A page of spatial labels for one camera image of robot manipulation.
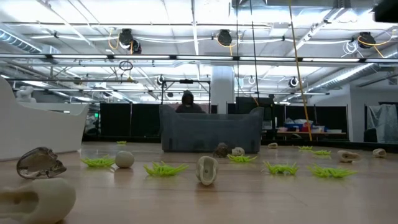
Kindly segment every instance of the white pillar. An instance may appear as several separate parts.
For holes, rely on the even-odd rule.
[[[234,103],[234,71],[232,67],[215,66],[211,75],[211,105],[218,105],[218,113],[226,114],[227,103]]]

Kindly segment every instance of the person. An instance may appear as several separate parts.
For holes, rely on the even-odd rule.
[[[205,113],[199,105],[193,102],[193,94],[185,90],[182,95],[182,104],[175,110],[177,113]]]

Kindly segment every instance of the gray plastic bin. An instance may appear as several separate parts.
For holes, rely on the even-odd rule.
[[[168,105],[159,109],[165,152],[213,152],[221,142],[242,147],[246,153],[260,150],[264,108],[249,114],[176,113]]]

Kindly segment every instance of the white ceramic object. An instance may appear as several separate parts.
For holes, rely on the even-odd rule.
[[[387,153],[384,149],[375,149],[373,150],[373,156],[376,158],[386,158]]]
[[[241,147],[236,147],[232,149],[232,156],[244,156],[244,149]]]
[[[358,153],[353,153],[346,150],[338,151],[337,155],[340,162],[353,162],[361,160],[361,156]]]
[[[212,184],[217,178],[218,162],[210,156],[202,156],[197,162],[196,175],[198,180],[208,186]]]
[[[270,143],[270,144],[268,144],[268,148],[270,148],[270,149],[277,149],[278,148],[278,143]]]
[[[69,214],[75,201],[75,189],[66,180],[33,180],[18,189],[0,190],[0,219],[54,224]]]
[[[120,151],[116,154],[114,163],[120,168],[130,168],[134,163],[134,156],[131,152]]]

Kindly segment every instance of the white chair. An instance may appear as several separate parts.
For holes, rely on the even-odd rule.
[[[0,161],[18,159],[39,146],[55,153],[79,150],[87,112],[88,105],[81,105],[81,111],[74,114],[24,106],[0,77]]]

